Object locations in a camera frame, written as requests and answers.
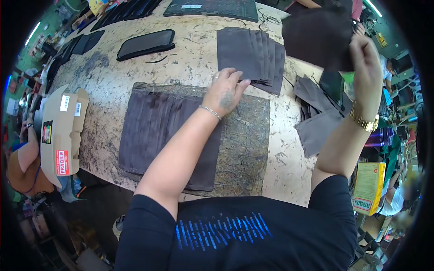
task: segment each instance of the shirt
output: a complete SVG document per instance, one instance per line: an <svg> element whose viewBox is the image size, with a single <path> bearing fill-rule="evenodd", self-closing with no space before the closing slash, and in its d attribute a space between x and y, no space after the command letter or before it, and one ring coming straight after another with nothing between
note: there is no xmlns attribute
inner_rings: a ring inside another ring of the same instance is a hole
<svg viewBox="0 0 434 271"><path fill-rule="evenodd" d="M383 70L383 79L392 82L392 74L387 70L387 58L385 58L383 55L380 55L380 63L381 63L381 69Z"/></svg>
<svg viewBox="0 0 434 271"><path fill-rule="evenodd" d="M33 163L23 172L18 162L18 150L11 153L7 164L6 176L10 186L16 191L28 196L41 192L51 193L54 191L53 184L47 179L40 169L41 159L38 156Z"/></svg>
<svg viewBox="0 0 434 271"><path fill-rule="evenodd" d="M401 189L399 188L395 191L395 194L393 194L392 202L389 203L385 200L383 208L381 209L381 207L379 207L377 212L385 216L393 216L402 210L402 206L404 206L404 198L402 197Z"/></svg>
<svg viewBox="0 0 434 271"><path fill-rule="evenodd" d="M332 176L302 207L261 196L179 203L178 220L135 195L115 270L347 270L357 231L348 180Z"/></svg>
<svg viewBox="0 0 434 271"><path fill-rule="evenodd" d="M87 0L87 2L89 3L89 8L92 11L93 15L96 15L96 13L98 12L99 8L107 3L109 0ZM111 6L106 7L106 11L110 10L112 8L114 8L115 6L119 5L120 3L122 3L123 0L116 0L113 1L113 4Z"/></svg>
<svg viewBox="0 0 434 271"><path fill-rule="evenodd" d="M360 19L360 14L362 13L362 0L352 0L352 12L351 18Z"/></svg>

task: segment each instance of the cardboard box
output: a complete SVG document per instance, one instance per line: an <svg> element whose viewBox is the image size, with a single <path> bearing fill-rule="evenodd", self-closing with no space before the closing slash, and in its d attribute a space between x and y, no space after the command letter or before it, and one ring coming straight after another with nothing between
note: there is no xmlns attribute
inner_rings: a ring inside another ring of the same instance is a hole
<svg viewBox="0 0 434 271"><path fill-rule="evenodd" d="M62 187L57 176L69 176L80 168L80 133L83 131L89 95L68 85L47 98L41 127L41 170L50 182Z"/></svg>
<svg viewBox="0 0 434 271"><path fill-rule="evenodd" d="M371 216L381 198L386 163L358 163L352 205L353 210Z"/></svg>

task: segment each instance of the fragile sticker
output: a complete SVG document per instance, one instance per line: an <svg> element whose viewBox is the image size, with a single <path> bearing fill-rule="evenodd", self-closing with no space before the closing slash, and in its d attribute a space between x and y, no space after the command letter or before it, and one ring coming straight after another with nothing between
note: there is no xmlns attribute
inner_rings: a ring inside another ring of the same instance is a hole
<svg viewBox="0 0 434 271"><path fill-rule="evenodd" d="M57 175L69 175L68 151L56 150Z"/></svg>
<svg viewBox="0 0 434 271"><path fill-rule="evenodd" d="M74 112L74 117L80 117L81 103L76 103L76 111Z"/></svg>
<svg viewBox="0 0 434 271"><path fill-rule="evenodd" d="M182 5L182 9L199 9L202 5Z"/></svg>
<svg viewBox="0 0 434 271"><path fill-rule="evenodd" d="M62 101L60 102L60 111L68 111L69 96L62 95Z"/></svg>

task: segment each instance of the black t-shirt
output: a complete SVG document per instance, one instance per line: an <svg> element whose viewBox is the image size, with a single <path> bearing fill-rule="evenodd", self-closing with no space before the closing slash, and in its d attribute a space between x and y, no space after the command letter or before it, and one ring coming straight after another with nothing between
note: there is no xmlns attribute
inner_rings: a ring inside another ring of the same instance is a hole
<svg viewBox="0 0 434 271"><path fill-rule="evenodd" d="M348 180L332 176L308 208L261 196L179 204L178 221L134 196L115 270L347 270L357 231Z"/></svg>

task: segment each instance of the person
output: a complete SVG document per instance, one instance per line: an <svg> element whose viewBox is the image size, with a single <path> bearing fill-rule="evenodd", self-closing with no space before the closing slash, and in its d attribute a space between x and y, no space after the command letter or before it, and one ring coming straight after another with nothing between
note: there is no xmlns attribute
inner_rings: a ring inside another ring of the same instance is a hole
<svg viewBox="0 0 434 271"><path fill-rule="evenodd" d="M360 23L360 15L362 14L362 0L352 0L351 18L357 22L356 28L353 29L355 35L364 36L365 28Z"/></svg>
<svg viewBox="0 0 434 271"><path fill-rule="evenodd" d="M107 10L114 8L115 6L122 3L122 0L88 0L89 7L85 10L86 12L78 17L72 24L72 29L77 29L84 21L92 18L93 16L102 16Z"/></svg>
<svg viewBox="0 0 434 271"><path fill-rule="evenodd" d="M360 23L360 14L362 13L362 0L340 0L338 1L345 9L351 13L351 18L356 20L357 26L353 29L354 35L364 36L365 29ZM284 10L291 15L297 15L303 10L322 8L322 5L330 5L332 2L327 0L293 0Z"/></svg>
<svg viewBox="0 0 434 271"><path fill-rule="evenodd" d="M378 206L377 214L392 216L397 214L404 207L404 201L414 201L420 195L420 191L417 186L417 182L414 181L408 188L399 187L395 189L395 183L398 180L399 176L403 171L403 167L401 165L400 169L395 172L392 178L389 181L388 189L386 194L384 195L384 201L382 206Z"/></svg>
<svg viewBox="0 0 434 271"><path fill-rule="evenodd" d="M396 59L387 59L380 55L381 69L383 74L383 87L389 95L392 95L392 76L399 74L399 63Z"/></svg>
<svg viewBox="0 0 434 271"><path fill-rule="evenodd" d="M356 0L293 0L284 10L291 15L297 15L306 9L329 7L332 4L339 2L339 5L344 7L348 11L348 14L351 14L353 10L353 1Z"/></svg>
<svg viewBox="0 0 434 271"><path fill-rule="evenodd" d="M25 142L25 131L28 134L27 142ZM7 160L6 176L9 184L16 191L27 196L54 191L53 184L40 170L39 145L32 118L23 122L20 144Z"/></svg>
<svg viewBox="0 0 434 271"><path fill-rule="evenodd" d="M354 36L354 111L374 121L381 65L373 42ZM347 270L357 231L348 178L370 132L342 120L319 153L307 208L262 196L178 203L219 118L229 114L250 80L221 70L200 106L151 163L133 196L115 270Z"/></svg>

